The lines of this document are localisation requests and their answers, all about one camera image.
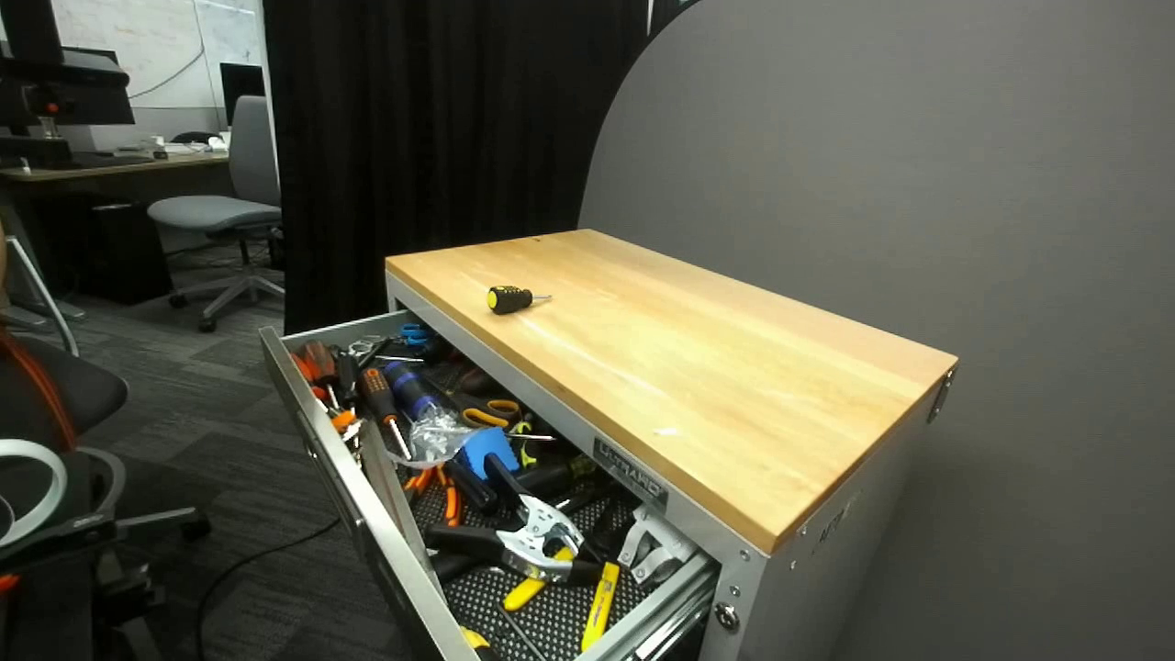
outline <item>cabinet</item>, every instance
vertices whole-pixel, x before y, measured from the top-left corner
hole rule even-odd
[[[952,352],[588,227],[400,252],[385,274],[389,317],[261,345],[356,546],[439,657],[474,657],[456,609],[465,619],[477,593],[458,604],[436,581],[378,431],[336,440],[292,366],[305,340],[369,340],[403,318],[429,327],[686,538],[691,558],[629,592],[588,655],[516,633],[526,617],[570,617],[537,602],[479,625],[503,657],[829,655],[948,394]],[[487,285],[529,285],[537,306],[493,317]]]

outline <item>tool drawer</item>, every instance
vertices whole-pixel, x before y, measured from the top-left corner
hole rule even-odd
[[[261,345],[358,553],[429,655],[477,657],[479,635],[507,661],[691,657],[714,563],[638,477],[597,467],[560,437],[560,417],[538,417],[526,386],[496,382],[410,312],[261,329]],[[385,373],[389,409],[368,366]],[[419,432],[400,373],[452,413],[458,450]]]

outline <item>curved gray partition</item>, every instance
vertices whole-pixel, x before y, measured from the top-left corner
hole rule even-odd
[[[1165,646],[1172,28],[1165,3],[703,0],[629,73],[580,222],[963,352],[844,657]]]

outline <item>black cable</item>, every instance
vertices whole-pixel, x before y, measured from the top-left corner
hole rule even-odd
[[[189,18],[195,18],[195,35],[198,35],[195,54],[181,71],[173,71],[164,82],[156,82],[141,91],[130,91],[127,98],[146,98],[150,91],[160,91],[164,84],[181,82],[189,66],[206,61],[208,39],[206,39],[206,20],[198,18],[195,0],[189,0]]]
[[[312,530],[312,532],[298,535],[298,538],[286,538],[286,543],[263,546],[263,549],[257,549],[257,553],[244,553],[244,558],[232,563],[225,573],[215,573],[214,582],[206,586],[206,593],[200,593],[198,604],[195,604],[195,661],[206,661],[206,609],[208,609],[214,593],[219,592],[219,582],[225,582],[232,573],[239,573],[239,569],[244,569],[244,565],[252,565],[252,563],[261,563],[261,558],[269,558],[269,553],[279,553],[279,549],[291,549],[291,546],[298,546],[298,543],[318,538],[318,535],[325,535],[332,526],[336,526],[336,519],[325,520],[324,530]]]

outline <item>small object on workbench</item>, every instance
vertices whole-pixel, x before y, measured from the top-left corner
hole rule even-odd
[[[487,301],[487,312],[511,317],[511,312],[537,306],[537,295],[522,289],[522,285],[487,285],[483,301]]]

